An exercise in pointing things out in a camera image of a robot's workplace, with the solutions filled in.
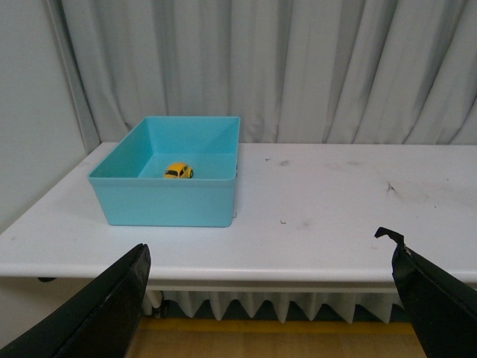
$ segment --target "radiator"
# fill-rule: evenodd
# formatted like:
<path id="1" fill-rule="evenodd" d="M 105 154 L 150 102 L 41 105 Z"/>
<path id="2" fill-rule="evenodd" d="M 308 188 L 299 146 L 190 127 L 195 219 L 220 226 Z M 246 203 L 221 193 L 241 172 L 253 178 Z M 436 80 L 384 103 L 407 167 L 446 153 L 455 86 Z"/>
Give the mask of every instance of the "radiator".
<path id="1" fill-rule="evenodd" d="M 309 320 L 313 320 L 323 304 L 329 305 L 348 323 L 353 322 L 356 305 L 374 314 L 384 323 L 391 318 L 393 304 L 402 307 L 396 293 L 363 292 L 198 292 L 148 290 L 143 309 L 150 315 L 162 299 L 176 302 L 188 317 L 194 317 L 204 301 L 209 301 L 217 320 L 224 317 L 230 302 L 238 300 L 252 318 L 264 301 L 270 301 L 280 322 L 285 322 L 290 302 L 296 303 Z"/>

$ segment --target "yellow toy car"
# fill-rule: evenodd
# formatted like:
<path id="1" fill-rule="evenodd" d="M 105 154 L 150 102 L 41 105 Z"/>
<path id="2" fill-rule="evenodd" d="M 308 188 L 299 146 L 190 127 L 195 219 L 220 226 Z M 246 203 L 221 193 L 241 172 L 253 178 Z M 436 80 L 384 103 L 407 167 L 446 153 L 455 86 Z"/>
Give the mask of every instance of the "yellow toy car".
<path id="1" fill-rule="evenodd" d="M 193 176 L 192 168 L 181 162 L 172 163 L 164 172 L 164 178 L 192 178 Z"/>

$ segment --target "white table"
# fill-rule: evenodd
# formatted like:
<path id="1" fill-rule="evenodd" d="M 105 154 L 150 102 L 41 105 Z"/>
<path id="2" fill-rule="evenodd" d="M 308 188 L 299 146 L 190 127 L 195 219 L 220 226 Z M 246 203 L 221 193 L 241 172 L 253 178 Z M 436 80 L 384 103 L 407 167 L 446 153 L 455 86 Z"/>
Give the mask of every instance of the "white table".
<path id="1" fill-rule="evenodd" d="M 477 285 L 477 146 L 241 144 L 227 228 L 109 226 L 104 143 L 0 236 L 0 276 L 95 277 L 143 242 L 161 289 L 394 290 L 379 226 Z"/>

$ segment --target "gray curtain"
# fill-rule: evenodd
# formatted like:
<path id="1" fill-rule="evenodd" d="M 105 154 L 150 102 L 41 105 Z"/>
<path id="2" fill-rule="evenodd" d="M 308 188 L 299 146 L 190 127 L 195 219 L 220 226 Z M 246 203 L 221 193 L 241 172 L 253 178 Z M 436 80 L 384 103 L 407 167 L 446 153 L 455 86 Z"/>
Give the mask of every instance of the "gray curtain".
<path id="1" fill-rule="evenodd" d="M 476 0 L 60 5 L 101 141 L 231 115 L 242 142 L 477 144 Z"/>

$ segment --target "plastic bin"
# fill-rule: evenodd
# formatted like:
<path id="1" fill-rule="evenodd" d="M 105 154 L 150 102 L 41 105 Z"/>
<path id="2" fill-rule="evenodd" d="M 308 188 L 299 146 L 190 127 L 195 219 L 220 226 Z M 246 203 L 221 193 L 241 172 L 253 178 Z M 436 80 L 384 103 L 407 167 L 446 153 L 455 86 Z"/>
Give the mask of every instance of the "plastic bin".
<path id="1" fill-rule="evenodd" d="M 88 176 L 111 225 L 227 227 L 232 223 L 238 117 L 146 117 Z M 163 178 L 173 162 L 190 179 Z"/>

